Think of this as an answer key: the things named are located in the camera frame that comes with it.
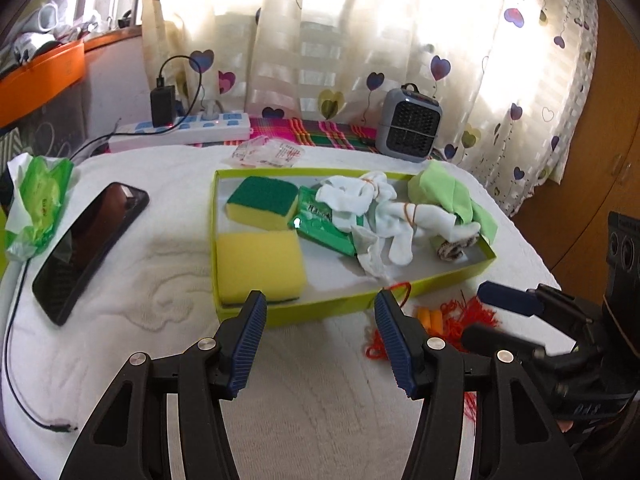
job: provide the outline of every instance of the power adapter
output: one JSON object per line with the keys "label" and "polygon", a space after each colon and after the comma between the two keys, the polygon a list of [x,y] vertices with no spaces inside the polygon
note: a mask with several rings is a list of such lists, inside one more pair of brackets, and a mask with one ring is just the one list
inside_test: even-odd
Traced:
{"label": "power adapter", "polygon": [[164,86],[164,78],[159,77],[156,88],[150,92],[151,121],[154,128],[173,126],[177,116],[175,106],[175,86]]}

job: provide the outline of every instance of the black cable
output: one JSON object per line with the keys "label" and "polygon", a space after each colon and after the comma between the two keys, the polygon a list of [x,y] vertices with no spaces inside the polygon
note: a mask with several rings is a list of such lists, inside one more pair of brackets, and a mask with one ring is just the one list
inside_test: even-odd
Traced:
{"label": "black cable", "polygon": [[11,390],[12,396],[14,396],[15,402],[18,403],[18,407],[20,407],[22,412],[36,426],[38,426],[39,428],[42,428],[43,430],[54,431],[56,433],[70,433],[71,431],[75,431],[78,428],[72,426],[70,423],[44,424],[43,422],[40,422],[39,420],[37,420],[33,415],[31,415],[31,413],[29,413],[29,410],[27,410],[27,408],[25,408],[24,405],[20,402],[18,395],[15,393],[14,385],[11,382],[11,373],[9,371],[9,365],[8,365],[9,338],[11,337],[11,328],[14,325],[15,313],[18,311],[18,304],[20,303],[20,296],[22,295],[22,289],[24,288],[24,280],[27,277],[27,270],[29,269],[30,262],[31,260],[27,260],[27,262],[24,264],[22,278],[20,279],[20,285],[18,286],[18,293],[16,295],[15,302],[14,302],[14,309],[11,312],[11,316],[9,317],[9,321],[7,322],[7,326],[6,326],[6,336],[4,338],[4,352],[2,356],[4,361],[4,373],[6,374],[6,382],[9,385],[9,389]]}
{"label": "black cable", "polygon": [[[193,110],[193,107],[195,106],[196,101],[198,99],[198,94],[200,93],[200,89],[202,88],[202,67],[191,56],[171,56],[160,67],[160,71],[159,71],[159,74],[158,74],[158,80],[159,81],[163,80],[162,79],[162,69],[164,69],[166,64],[169,61],[171,61],[172,59],[178,59],[178,58],[189,59],[190,61],[193,61],[195,63],[195,65],[198,67],[198,89],[196,90],[196,95],[194,95],[194,97],[193,97],[193,101],[191,101],[191,106],[189,106],[189,109],[187,110],[185,115],[177,123],[175,123],[173,126],[171,126],[169,128],[161,130],[160,132],[154,132],[154,133],[151,133],[151,134],[130,134],[130,133],[111,132],[110,134],[106,134],[106,135],[97,137],[96,139],[89,140],[83,146],[81,146],[73,155],[71,155],[71,157],[69,157],[69,159],[72,160],[78,153],[82,152],[82,150],[84,150],[85,148],[87,148],[88,146],[93,144],[94,142],[98,142],[99,140],[102,140],[102,139],[110,139],[111,137],[114,137],[114,136],[161,135],[161,134],[165,134],[167,132],[170,132],[171,130],[174,130],[178,126],[180,126],[184,122],[184,120],[189,116],[189,114]],[[11,373],[9,371],[9,366],[8,366],[9,338],[11,337],[11,329],[14,326],[15,313],[18,311],[18,304],[20,303],[20,297],[22,295],[22,289],[24,288],[24,281],[25,281],[26,276],[27,276],[27,270],[29,269],[29,263],[30,262],[31,262],[31,260],[27,260],[27,262],[24,264],[24,270],[22,272],[22,277],[20,279],[20,285],[18,286],[18,292],[17,292],[16,298],[15,298],[14,309],[11,312],[11,316],[9,317],[8,322],[7,322],[7,326],[6,326],[6,336],[5,336],[5,339],[4,339],[4,351],[3,351],[3,356],[2,356],[3,363],[4,363],[4,373],[6,374],[6,382],[7,382],[8,386],[9,386],[9,389],[11,390],[12,396],[14,396],[15,402],[18,404],[18,407],[20,407],[20,410],[22,410],[24,415],[26,415],[27,418],[31,422],[33,422],[36,426],[38,426],[39,428],[42,428],[43,430],[49,430],[49,431],[53,431],[53,432],[56,432],[56,433],[70,433],[71,431],[75,431],[78,428],[76,428],[75,426],[73,426],[69,422],[64,421],[64,423],[60,423],[60,424],[45,424],[45,423],[40,422],[39,420],[37,420],[33,415],[31,415],[29,410],[27,410],[27,408],[25,408],[23,403],[20,402],[20,399],[18,398],[18,395],[15,392],[14,385],[11,382]]]}
{"label": "black cable", "polygon": [[117,136],[141,137],[141,136],[151,136],[151,135],[162,135],[162,134],[165,134],[165,133],[170,132],[172,130],[175,130],[178,126],[180,126],[184,122],[184,120],[189,116],[189,114],[193,110],[193,107],[196,104],[196,101],[198,100],[198,94],[200,94],[200,89],[202,88],[202,67],[200,66],[198,61],[193,59],[193,57],[191,57],[191,56],[183,56],[182,54],[178,54],[177,56],[171,56],[170,58],[165,60],[164,63],[162,63],[162,66],[160,67],[160,70],[158,71],[158,82],[164,81],[164,79],[162,78],[162,70],[164,70],[164,67],[166,66],[166,64],[169,63],[172,59],[188,59],[189,61],[193,61],[195,63],[195,65],[198,67],[198,88],[196,90],[196,95],[193,96],[193,100],[191,101],[191,105],[189,106],[189,109],[186,111],[186,113],[183,115],[183,117],[177,123],[175,123],[173,126],[170,126],[169,128],[161,130],[159,132],[153,132],[153,133],[149,133],[149,134],[135,134],[135,133],[129,133],[129,132],[126,132],[126,133],[124,133],[124,132],[119,132],[119,133],[111,132],[110,134],[105,134],[103,136],[96,137],[95,139],[89,140],[88,142],[84,143],[80,148],[78,148],[75,151],[75,153],[69,157],[69,160],[73,160],[76,157],[76,155],[78,155],[78,153],[84,151],[87,147],[91,146],[93,143],[98,142],[98,141],[103,140],[103,139],[111,139],[111,137],[117,137]]}

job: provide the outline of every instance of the orange shelf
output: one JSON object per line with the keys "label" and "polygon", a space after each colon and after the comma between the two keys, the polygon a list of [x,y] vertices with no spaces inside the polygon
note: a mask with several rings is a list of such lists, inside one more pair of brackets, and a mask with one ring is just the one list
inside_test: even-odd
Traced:
{"label": "orange shelf", "polygon": [[73,41],[37,57],[0,81],[0,127],[51,101],[84,77],[84,45]]}

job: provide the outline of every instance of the cabinet door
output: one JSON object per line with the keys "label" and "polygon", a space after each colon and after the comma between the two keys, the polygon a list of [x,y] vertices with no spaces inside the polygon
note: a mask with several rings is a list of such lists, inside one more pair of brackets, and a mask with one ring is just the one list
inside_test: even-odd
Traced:
{"label": "cabinet door", "polygon": [[562,290],[597,304],[602,302],[607,285],[609,211],[640,218],[640,128],[602,207],[571,250],[552,269]]}
{"label": "cabinet door", "polygon": [[605,0],[598,0],[598,16],[593,80],[562,184],[548,181],[536,188],[513,219],[549,269],[596,215],[638,126],[640,51]]}

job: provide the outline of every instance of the white bed sheet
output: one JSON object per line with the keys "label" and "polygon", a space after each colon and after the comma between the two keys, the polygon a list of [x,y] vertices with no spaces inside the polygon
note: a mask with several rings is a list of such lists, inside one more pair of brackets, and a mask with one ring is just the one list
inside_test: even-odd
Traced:
{"label": "white bed sheet", "polygon": [[[108,254],[65,326],[52,325],[31,293],[47,253],[30,265],[15,318],[10,369],[22,398],[39,417],[68,418],[82,427],[134,352],[153,358],[183,352],[212,335],[218,321],[211,300],[208,208],[210,183],[232,147],[167,146],[92,158],[79,166],[58,236],[110,182],[145,189],[146,211]],[[307,148],[299,166],[417,173],[424,165],[372,153]],[[496,262],[481,276],[420,299],[438,306],[471,297],[494,280],[516,288],[557,286],[535,250],[487,192],[464,171],[449,171],[498,222]],[[6,282],[15,283],[12,271]],[[0,293],[0,312],[8,297]],[[572,341],[537,318],[500,312],[505,329],[568,351]],[[363,356],[365,313],[266,330],[248,388],[223,402],[229,441],[243,479],[400,478],[421,403],[396,386],[388,362]],[[57,479],[77,433],[55,434],[18,410],[2,370],[6,428],[43,480]],[[457,478],[468,478],[473,427]]]}

